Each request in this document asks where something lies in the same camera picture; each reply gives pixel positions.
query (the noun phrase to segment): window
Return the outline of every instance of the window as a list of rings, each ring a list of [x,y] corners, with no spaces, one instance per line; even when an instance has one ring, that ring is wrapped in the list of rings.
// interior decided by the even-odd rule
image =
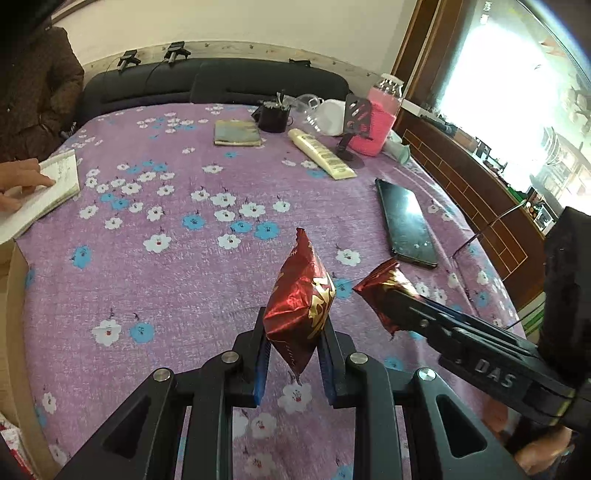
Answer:
[[[503,178],[591,214],[591,85],[517,0],[475,1],[436,109],[491,147]]]

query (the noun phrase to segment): red foil wrapper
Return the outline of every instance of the red foil wrapper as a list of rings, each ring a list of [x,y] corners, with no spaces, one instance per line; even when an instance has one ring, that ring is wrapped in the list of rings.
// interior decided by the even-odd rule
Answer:
[[[374,312],[378,314],[380,322],[391,335],[394,335],[394,332],[397,332],[400,328],[396,325],[395,319],[391,319],[381,311],[381,304],[384,301],[386,292],[394,289],[402,291],[411,297],[421,298],[413,284],[398,269],[399,266],[400,264],[395,258],[386,260],[353,287],[353,290],[361,295]]]
[[[335,294],[305,230],[298,228],[263,317],[267,338],[298,379],[314,353]]]

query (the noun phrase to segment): smartphone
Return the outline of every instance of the smartphone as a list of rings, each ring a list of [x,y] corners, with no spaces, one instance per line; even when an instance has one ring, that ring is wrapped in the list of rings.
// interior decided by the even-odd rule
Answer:
[[[435,268],[437,254],[415,194],[385,180],[375,179],[375,184],[386,217],[392,255],[404,262]]]

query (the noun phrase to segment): purple bedsheet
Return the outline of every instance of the purple bedsheet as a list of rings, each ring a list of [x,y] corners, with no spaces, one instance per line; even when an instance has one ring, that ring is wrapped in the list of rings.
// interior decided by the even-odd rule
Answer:
[[[261,147],[213,145],[215,120],[249,115],[243,106],[134,108],[95,118],[62,146],[76,149],[82,191],[18,241],[31,266],[30,382],[60,463],[151,371],[199,367],[250,329],[298,226],[335,278],[335,329],[388,368],[431,366],[480,413],[482,395],[442,371],[424,338],[399,332],[391,341],[351,291],[389,257],[380,177],[414,191],[431,228],[439,266],[402,265],[417,290],[513,323],[477,242],[462,271],[477,311],[462,292],[448,257],[472,231],[458,208],[414,161],[367,158],[357,178],[334,181],[287,134],[263,132]],[[273,352],[262,405],[234,412],[234,478],[351,478],[354,413],[328,405],[316,357],[301,382]]]

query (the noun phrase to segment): white wall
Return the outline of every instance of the white wall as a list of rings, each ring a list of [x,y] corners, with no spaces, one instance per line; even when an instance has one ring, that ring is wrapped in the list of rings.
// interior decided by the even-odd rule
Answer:
[[[300,48],[389,73],[415,3],[99,0],[57,25],[68,31],[81,64],[175,40],[231,40]]]

